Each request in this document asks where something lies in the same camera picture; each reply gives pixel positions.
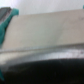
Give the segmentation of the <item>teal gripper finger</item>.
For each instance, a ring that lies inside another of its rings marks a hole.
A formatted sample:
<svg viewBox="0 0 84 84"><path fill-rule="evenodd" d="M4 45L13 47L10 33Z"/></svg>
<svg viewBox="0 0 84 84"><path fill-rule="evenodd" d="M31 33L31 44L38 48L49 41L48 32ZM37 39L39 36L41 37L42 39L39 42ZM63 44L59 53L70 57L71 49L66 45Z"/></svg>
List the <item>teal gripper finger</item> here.
<svg viewBox="0 0 84 84"><path fill-rule="evenodd" d="M3 43L6 28L12 17L19 14L18 9L11 9L10 7L0 8L0 45Z"/></svg>

